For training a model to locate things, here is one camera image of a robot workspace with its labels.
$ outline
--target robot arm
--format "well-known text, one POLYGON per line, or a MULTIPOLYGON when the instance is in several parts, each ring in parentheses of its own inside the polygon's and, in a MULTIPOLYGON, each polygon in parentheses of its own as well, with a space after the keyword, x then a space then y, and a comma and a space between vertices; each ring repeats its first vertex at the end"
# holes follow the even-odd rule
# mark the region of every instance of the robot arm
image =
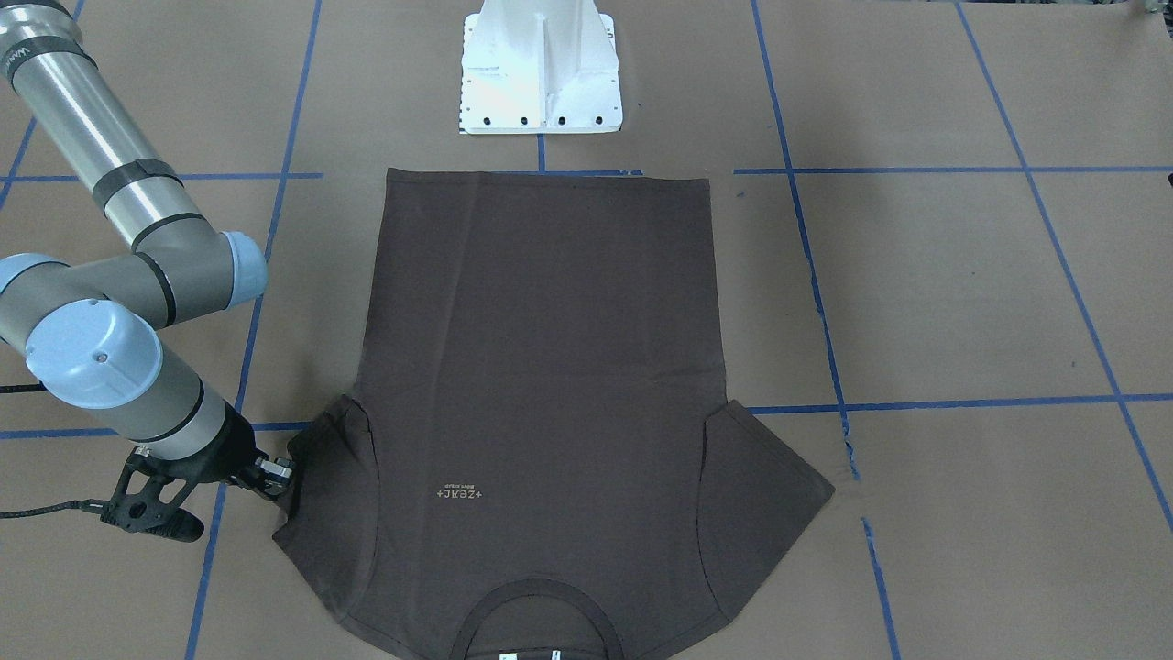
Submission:
POLYGON ((127 531, 195 540, 179 509, 198 483, 226 481, 272 499, 291 464, 256 448, 251 426, 156 329, 264 292, 256 243, 217 232, 81 49, 53 0, 0 0, 0 72, 32 108, 130 253, 83 265, 46 254, 0 259, 0 339, 46 389, 137 448, 102 519, 127 531), (130 476, 148 485, 126 492, 130 476), (171 502, 163 485, 187 482, 171 502))

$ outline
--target t-shirt sleeve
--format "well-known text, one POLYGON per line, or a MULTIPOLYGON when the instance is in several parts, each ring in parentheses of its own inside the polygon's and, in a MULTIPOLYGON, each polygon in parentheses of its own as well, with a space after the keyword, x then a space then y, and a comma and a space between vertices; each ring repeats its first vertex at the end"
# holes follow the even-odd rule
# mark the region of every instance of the t-shirt sleeve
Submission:
POLYGON ((374 562, 379 476, 367 415, 339 397, 289 450, 298 468, 278 501, 287 520, 273 540, 341 619, 366 590, 374 562))
POLYGON ((697 530, 705 574, 730 620, 834 491, 741 404, 708 417, 697 530))

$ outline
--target clothing label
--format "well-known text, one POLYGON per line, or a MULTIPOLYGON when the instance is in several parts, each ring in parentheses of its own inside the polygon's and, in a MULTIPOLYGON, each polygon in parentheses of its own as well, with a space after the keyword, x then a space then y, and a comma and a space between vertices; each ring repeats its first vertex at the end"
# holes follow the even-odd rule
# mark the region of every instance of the clothing label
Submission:
POLYGON ((436 491, 440 499, 479 499, 484 497, 475 484, 445 484, 436 491))

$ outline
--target t-shirt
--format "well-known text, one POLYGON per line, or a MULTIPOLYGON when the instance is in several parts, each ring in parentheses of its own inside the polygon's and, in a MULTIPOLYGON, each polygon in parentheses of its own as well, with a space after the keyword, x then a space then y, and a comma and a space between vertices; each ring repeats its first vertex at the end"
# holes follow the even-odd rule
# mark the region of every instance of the t-shirt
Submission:
POLYGON ((422 660, 657 660, 833 489, 727 402, 707 181, 391 170, 358 381, 273 538, 422 660))

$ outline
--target neckline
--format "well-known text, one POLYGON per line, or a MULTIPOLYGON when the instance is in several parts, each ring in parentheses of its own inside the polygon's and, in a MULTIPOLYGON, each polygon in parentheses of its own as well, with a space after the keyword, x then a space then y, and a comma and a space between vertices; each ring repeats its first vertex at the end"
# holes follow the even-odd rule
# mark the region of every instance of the neckline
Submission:
POLYGON ((465 624, 461 626, 460 633, 456 634, 456 640, 453 642, 448 660, 466 660, 468 648, 473 644, 476 631, 489 614, 515 598, 528 596, 556 598, 576 607, 590 620, 591 625, 598 632, 599 638, 602 638, 606 648, 606 660, 624 660, 619 634, 616 632, 611 620, 603 612, 603 608, 577 588, 565 583, 548 579, 517 580, 490 591, 473 607, 468 617, 465 618, 465 624))

